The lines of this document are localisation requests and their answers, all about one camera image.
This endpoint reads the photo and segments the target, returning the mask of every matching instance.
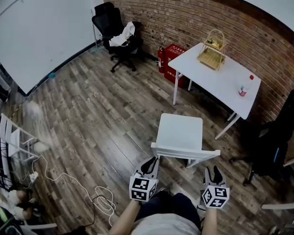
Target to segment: fire extinguisher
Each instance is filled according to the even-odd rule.
[[[165,52],[162,48],[162,46],[159,47],[158,50],[158,66],[159,66],[159,72],[164,73],[165,72]]]

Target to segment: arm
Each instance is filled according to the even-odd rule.
[[[131,200],[118,221],[110,229],[109,235],[128,235],[140,208],[139,201]]]
[[[217,209],[207,208],[201,235],[217,235]]]

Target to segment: white table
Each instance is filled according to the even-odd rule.
[[[225,58],[225,62],[219,71],[205,66],[197,60],[202,46],[203,43],[200,43],[169,62],[169,66],[176,70],[173,105],[176,103],[177,83],[183,75],[191,80],[188,90],[191,89],[192,81],[194,81],[227,105],[233,110],[233,114],[228,118],[228,121],[232,118],[233,120],[215,137],[215,139],[218,139],[239,118],[246,119],[248,117],[261,80],[250,70],[229,57]],[[254,76],[251,88],[245,96],[240,96],[239,89],[250,75]]]

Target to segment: plastic bottle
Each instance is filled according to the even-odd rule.
[[[242,84],[242,86],[241,86],[241,88],[240,88],[240,90],[239,90],[239,94],[241,95],[241,96],[245,96],[246,95],[246,93],[247,93],[247,91],[250,89],[250,87],[251,87],[251,84],[252,84],[252,82],[253,82],[253,79],[254,79],[254,76],[253,75],[250,75],[249,76],[249,79],[244,83],[244,84]]]

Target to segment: brick wall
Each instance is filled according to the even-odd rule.
[[[143,49],[157,56],[159,46],[185,49],[217,28],[225,34],[226,54],[262,80],[249,120],[276,118],[294,88],[294,33],[243,0],[104,0],[121,11],[123,22],[144,25]],[[294,156],[294,135],[289,157]]]

